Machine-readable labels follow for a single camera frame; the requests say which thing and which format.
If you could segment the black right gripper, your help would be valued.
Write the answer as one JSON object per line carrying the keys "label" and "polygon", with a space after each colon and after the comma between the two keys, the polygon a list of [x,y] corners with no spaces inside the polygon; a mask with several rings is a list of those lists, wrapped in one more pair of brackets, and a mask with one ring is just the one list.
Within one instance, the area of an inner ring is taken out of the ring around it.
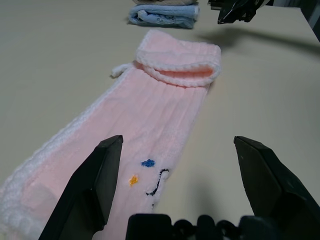
{"label": "black right gripper", "polygon": [[211,10],[220,10],[217,23],[232,24],[235,21],[250,22],[259,8],[273,5],[273,0],[249,0],[242,13],[242,4],[234,0],[208,0]]}

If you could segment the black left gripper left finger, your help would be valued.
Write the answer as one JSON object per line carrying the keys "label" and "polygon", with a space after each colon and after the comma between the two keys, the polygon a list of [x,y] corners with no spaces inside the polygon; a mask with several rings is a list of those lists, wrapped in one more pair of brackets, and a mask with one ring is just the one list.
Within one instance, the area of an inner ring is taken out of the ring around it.
{"label": "black left gripper left finger", "polygon": [[108,222],[115,196],[123,136],[101,141],[69,179],[41,240],[91,240]]}

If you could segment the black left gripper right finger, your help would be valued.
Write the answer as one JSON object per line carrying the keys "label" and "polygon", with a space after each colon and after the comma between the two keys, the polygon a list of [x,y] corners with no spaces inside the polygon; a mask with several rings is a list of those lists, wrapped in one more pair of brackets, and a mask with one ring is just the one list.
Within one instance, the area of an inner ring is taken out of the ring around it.
{"label": "black left gripper right finger", "polygon": [[233,143],[254,215],[271,218],[285,240],[318,240],[320,207],[300,179],[261,142],[235,136]]}

